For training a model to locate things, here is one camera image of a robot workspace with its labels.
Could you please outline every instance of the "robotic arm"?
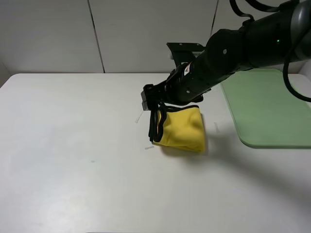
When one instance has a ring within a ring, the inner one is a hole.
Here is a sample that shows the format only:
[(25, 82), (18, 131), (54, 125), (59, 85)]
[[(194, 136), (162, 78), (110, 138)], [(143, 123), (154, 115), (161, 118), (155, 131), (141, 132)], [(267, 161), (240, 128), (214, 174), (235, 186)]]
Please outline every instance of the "robotic arm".
[(176, 64), (167, 80), (143, 88), (144, 110), (156, 110), (159, 103), (186, 105), (201, 102), (203, 94), (237, 71), (284, 64), (283, 77), (288, 90), (297, 98), (311, 98), (297, 93), (288, 80), (289, 62), (311, 58), (311, 0), (291, 0), (279, 7), (269, 7), (256, 0), (246, 0), (254, 8), (276, 12), (254, 21), (230, 0), (233, 11), (250, 17), (238, 30), (221, 29), (203, 47), (194, 43), (167, 43)]

